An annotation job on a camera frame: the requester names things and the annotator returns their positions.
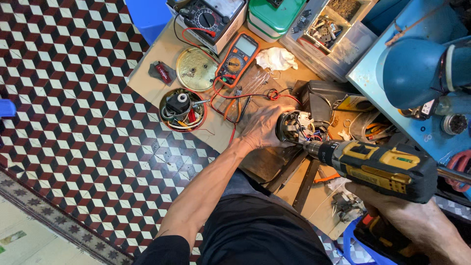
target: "blue plastic stool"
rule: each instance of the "blue plastic stool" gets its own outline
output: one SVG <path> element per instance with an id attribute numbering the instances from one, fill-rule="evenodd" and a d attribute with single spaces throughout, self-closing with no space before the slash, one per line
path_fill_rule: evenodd
<path id="1" fill-rule="evenodd" d="M 362 242 L 358 241 L 355 236 L 353 235 L 353 230 L 357 226 L 357 223 L 361 220 L 361 217 L 357 218 L 355 221 L 352 221 L 348 226 L 347 229 L 345 229 L 345 232 L 343 232 L 343 253 L 341 250 L 337 249 L 337 251 L 345 257 L 348 262 L 350 262 L 351 265 L 396 265 L 396 263 L 392 262 L 390 259 L 381 256 L 380 254 L 376 253 L 374 250 L 371 248 L 365 246 Z M 361 247 L 363 247 L 368 254 L 370 254 L 371 258 L 374 260 L 374 262 L 368 262 L 368 263 L 362 263 L 362 264 L 357 264 L 353 262 L 351 255 L 350 255 L 350 239 L 355 239 Z"/>
<path id="2" fill-rule="evenodd" d="M 127 0 L 132 22 L 152 45 L 172 17 L 163 0 Z"/>
<path id="3" fill-rule="evenodd" d="M 0 117 L 14 117 L 16 107 L 9 99 L 0 99 Z"/>

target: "green container lid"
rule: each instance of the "green container lid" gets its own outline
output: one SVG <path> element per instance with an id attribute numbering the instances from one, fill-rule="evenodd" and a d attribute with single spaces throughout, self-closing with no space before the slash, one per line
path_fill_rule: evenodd
<path id="1" fill-rule="evenodd" d="M 304 2 L 306 0 L 284 0 L 278 8 L 274 8 L 267 0 L 250 0 L 249 12 L 283 35 L 288 31 Z"/>

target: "multimeter dial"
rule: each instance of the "multimeter dial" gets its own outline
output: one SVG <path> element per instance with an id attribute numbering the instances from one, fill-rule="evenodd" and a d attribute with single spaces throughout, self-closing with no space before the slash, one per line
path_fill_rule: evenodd
<path id="1" fill-rule="evenodd" d="M 242 69 L 242 62 L 235 56 L 230 56 L 227 60 L 227 70 L 232 73 L 237 73 Z"/>
<path id="2" fill-rule="evenodd" d="M 198 28 L 215 31 L 218 28 L 219 17 L 209 8 L 196 11 L 194 21 Z"/>

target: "wire cutters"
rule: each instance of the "wire cutters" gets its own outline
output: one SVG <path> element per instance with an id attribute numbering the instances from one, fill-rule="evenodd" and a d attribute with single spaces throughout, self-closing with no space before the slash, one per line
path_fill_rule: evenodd
<path id="1" fill-rule="evenodd" d="M 240 95 L 242 95 L 242 86 L 235 91 L 235 96 L 236 97 L 238 97 Z M 229 113 L 229 110 L 231 109 L 232 104 L 234 104 L 234 102 L 236 100 L 237 100 L 237 119 L 234 122 L 238 122 L 240 120 L 240 115 L 241 115 L 241 111 L 242 111 L 242 108 L 241 108 L 241 105 L 240 105 L 240 98 L 233 99 L 233 100 L 231 100 L 231 102 L 229 102 L 229 105 L 227 106 L 226 111 L 224 112 L 224 120 L 227 119 L 227 114 Z"/>

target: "white box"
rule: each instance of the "white box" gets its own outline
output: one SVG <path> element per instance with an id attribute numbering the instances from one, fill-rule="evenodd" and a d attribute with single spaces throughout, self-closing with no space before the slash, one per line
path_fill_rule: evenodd
<path id="1" fill-rule="evenodd" d="M 178 12 L 173 9 L 173 7 L 169 6 L 167 3 L 167 8 L 170 10 L 172 13 L 172 16 L 175 18 L 178 15 Z M 237 30 L 242 26 L 242 24 L 245 21 L 245 17 L 247 15 L 247 1 L 245 2 L 245 5 L 242 7 L 240 10 L 239 14 L 234 18 L 232 21 L 231 25 L 229 28 L 224 32 L 224 34 L 219 38 L 219 40 L 216 42 L 215 45 L 211 45 L 209 42 L 207 42 L 204 38 L 202 38 L 200 35 L 195 33 L 193 30 L 187 30 L 187 32 L 190 32 L 195 38 L 197 38 L 204 46 L 206 46 L 208 49 L 219 55 L 226 45 L 230 42 L 232 39 L 232 36 L 234 36 L 235 33 L 237 33 Z M 184 29 L 188 28 L 187 25 L 185 24 L 185 21 L 183 20 L 184 18 L 182 16 L 179 16 L 177 19 L 178 25 L 182 26 Z"/>

